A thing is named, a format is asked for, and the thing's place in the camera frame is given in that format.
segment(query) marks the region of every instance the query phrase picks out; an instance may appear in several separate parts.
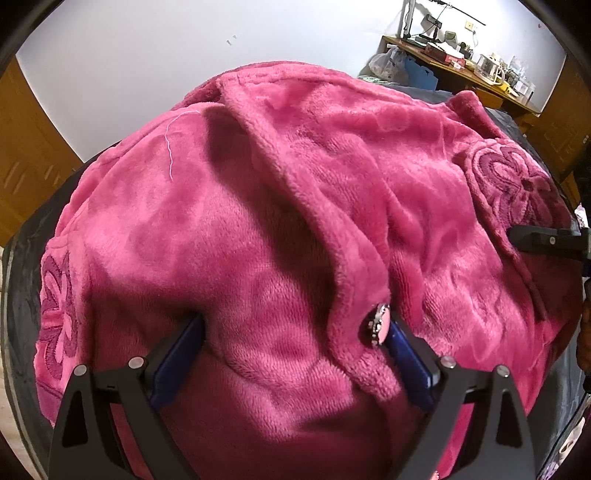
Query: wooden floor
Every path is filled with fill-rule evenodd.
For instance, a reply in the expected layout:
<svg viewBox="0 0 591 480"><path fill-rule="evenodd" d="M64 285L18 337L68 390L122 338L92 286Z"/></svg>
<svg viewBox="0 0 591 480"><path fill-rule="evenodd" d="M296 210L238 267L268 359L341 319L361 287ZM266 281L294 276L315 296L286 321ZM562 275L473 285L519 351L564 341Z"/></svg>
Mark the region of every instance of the wooden floor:
<svg viewBox="0 0 591 480"><path fill-rule="evenodd" d="M2 284L2 269L0 268L0 285ZM12 416L12 410L8 403L6 396L6 389L4 385L4 366L2 365L2 356L0 356L0 432L6 438L12 451L17 455L17 458L25 466L29 474L35 479L39 480L39 475L33 467L33 463L22 444L21 435L18 432L17 424Z"/></svg>

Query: bed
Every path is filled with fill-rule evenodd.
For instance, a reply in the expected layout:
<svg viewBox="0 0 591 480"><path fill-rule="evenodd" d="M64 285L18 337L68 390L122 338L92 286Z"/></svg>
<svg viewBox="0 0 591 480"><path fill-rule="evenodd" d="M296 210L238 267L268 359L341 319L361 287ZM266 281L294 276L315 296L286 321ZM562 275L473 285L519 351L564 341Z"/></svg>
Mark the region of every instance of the bed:
<svg viewBox="0 0 591 480"><path fill-rule="evenodd" d="M442 91L393 85L387 87L396 88L428 103L444 102L451 96L451 93ZM488 109L488 114L548 172L548 168L509 115L491 109ZM97 157L84 164L24 223L8 242L2 258L4 285L1 298L0 353L5 365L4 380L23 442L42 478L47 478L53 430L40 412L33 370L35 342L40 326L40 259L80 176ZM574 216L573 227L578 228ZM575 351L576 337L552 367L528 418L534 440L536 468L541 478L589 405L588 395L582 389L583 373L576 364Z"/></svg>

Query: wooden desk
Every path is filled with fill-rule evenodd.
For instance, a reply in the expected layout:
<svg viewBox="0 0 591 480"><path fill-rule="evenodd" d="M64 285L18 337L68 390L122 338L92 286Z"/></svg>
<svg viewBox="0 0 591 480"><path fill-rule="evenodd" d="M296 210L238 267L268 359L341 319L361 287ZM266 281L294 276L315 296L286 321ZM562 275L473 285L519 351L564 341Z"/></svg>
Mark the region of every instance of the wooden desk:
<svg viewBox="0 0 591 480"><path fill-rule="evenodd" d="M418 58L423 63L429 65L430 67L435 67L439 70L444 70L448 73L453 73L457 76L460 80L466 82L464 88L455 88L454 90L466 90L469 89L471 86L476 86L479 89L485 90L486 92L490 92L495 96L502 99L502 106L512 117L519 117L526 115L528 113L532 113L534 115L539 115L541 110L537 108L533 103L527 100L527 98L520 95L519 97L514 97L509 93L502 92L500 89L495 87L494 85L489 85L484 80L478 78L473 72L468 69L462 68L460 70L455 70L449 65L445 65L435 59L432 59L428 55L425 54L424 50L414 45L408 44L402 41L400 38L396 37L389 37L387 35L384 36L384 40L387 43L396 45L397 47L401 48L405 52L411 54L413 57Z"/></svg>

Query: embroidered flower pattern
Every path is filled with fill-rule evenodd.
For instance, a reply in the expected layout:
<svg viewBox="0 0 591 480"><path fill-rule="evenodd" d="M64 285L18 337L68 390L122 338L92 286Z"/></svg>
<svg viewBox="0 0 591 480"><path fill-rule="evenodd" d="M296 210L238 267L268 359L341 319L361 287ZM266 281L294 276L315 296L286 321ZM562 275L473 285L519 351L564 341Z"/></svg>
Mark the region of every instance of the embroidered flower pattern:
<svg viewBox="0 0 591 480"><path fill-rule="evenodd" d="M78 319L74 308L70 256L66 254L61 266L48 255L41 266L43 323L39 342L45 344L44 359L47 371L61 380L63 357L73 358L78 349Z"/></svg>
<svg viewBox="0 0 591 480"><path fill-rule="evenodd" d="M487 145L476 152L474 174L493 213L505 227L553 224L556 202L552 180L524 152L507 145Z"/></svg>

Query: pink fleece robe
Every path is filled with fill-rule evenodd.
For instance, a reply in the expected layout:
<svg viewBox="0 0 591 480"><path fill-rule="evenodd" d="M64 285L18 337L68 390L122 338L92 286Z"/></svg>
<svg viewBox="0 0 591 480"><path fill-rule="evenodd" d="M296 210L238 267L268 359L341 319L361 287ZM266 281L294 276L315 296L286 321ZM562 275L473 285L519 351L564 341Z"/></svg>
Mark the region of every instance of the pink fleece robe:
<svg viewBox="0 0 591 480"><path fill-rule="evenodd" d="M41 409L55 421L77 364L121 367L197 311L206 345L162 417L201 478L381 479L421 415L365 341L378 303L465 367L508 365L528 411L570 339L580 266L514 250L518 223L570 216L472 92L428 105L306 64L226 72L102 154L64 208Z"/></svg>

